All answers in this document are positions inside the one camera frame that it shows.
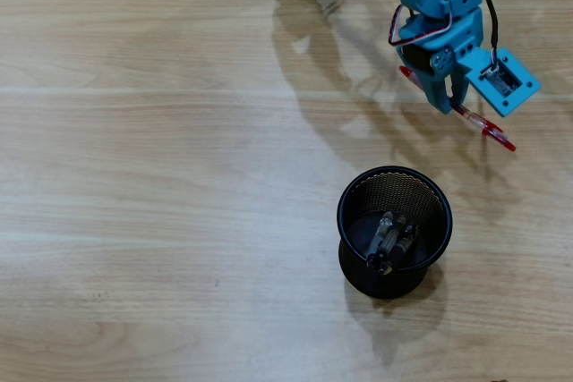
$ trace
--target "black mesh cup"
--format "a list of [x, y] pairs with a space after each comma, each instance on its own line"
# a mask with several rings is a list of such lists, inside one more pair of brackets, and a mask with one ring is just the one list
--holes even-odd
[[[417, 224], [419, 237], [400, 267], [383, 276], [366, 266], [364, 254], [388, 211]], [[413, 291], [446, 250], [452, 215], [444, 193], [423, 174], [405, 167], [379, 167], [358, 176], [344, 191], [338, 203], [338, 230], [338, 258], [348, 282], [371, 297], [392, 299]]]

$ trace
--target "wood grain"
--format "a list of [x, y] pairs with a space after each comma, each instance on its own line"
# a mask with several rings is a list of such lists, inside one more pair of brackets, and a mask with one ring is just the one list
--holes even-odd
[[[0, 379], [570, 381], [573, 0], [494, 0], [516, 155], [397, 75], [397, 1], [0, 0]], [[335, 213], [390, 164], [455, 230], [382, 302]]]

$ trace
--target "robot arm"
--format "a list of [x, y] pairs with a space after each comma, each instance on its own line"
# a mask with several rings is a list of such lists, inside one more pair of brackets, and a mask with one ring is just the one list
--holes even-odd
[[[461, 104], [471, 84], [501, 116], [509, 115], [541, 88], [539, 82], [509, 51], [497, 52], [497, 15], [486, 0], [493, 19], [492, 51], [483, 42], [482, 0], [401, 0], [392, 22], [389, 43], [397, 48], [405, 66], [417, 76], [428, 101], [442, 113]], [[394, 29], [399, 12], [411, 17]], [[451, 76], [453, 95], [445, 78]]]

